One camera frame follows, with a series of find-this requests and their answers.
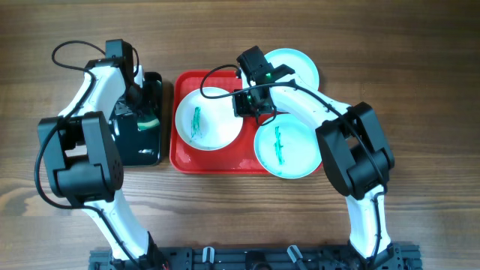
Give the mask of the green yellow sponge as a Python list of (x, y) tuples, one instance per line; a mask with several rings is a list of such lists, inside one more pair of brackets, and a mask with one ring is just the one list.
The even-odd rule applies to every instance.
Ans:
[(157, 117), (153, 116), (151, 118), (138, 118), (136, 123), (139, 131), (147, 131), (148, 129), (157, 127), (160, 121)]

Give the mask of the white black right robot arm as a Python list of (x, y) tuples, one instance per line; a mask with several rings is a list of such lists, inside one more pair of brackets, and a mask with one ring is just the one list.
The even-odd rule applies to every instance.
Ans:
[(395, 159), (372, 107), (327, 97), (293, 67), (269, 62), (258, 46), (245, 50), (236, 61), (238, 77), (247, 87), (235, 91), (235, 114), (259, 117), (283, 110), (314, 130), (325, 174), (346, 198), (349, 244), (365, 267), (378, 267), (391, 244), (384, 200)]

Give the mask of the white plate bottom green stain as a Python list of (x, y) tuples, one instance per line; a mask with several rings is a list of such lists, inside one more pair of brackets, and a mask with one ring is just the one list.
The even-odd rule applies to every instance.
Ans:
[(314, 131), (290, 114), (271, 117), (259, 127), (253, 149), (260, 165), (283, 179), (308, 176), (322, 162)]

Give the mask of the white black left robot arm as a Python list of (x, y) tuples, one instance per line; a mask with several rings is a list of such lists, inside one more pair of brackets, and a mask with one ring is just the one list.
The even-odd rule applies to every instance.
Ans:
[(45, 169), (55, 208), (81, 210), (110, 249), (91, 255), (91, 269), (167, 269), (150, 232), (136, 219), (122, 191), (125, 167), (161, 159), (162, 78), (145, 72), (128, 42), (108, 40), (101, 58), (83, 68), (76, 96), (56, 117), (37, 126), (36, 169)]

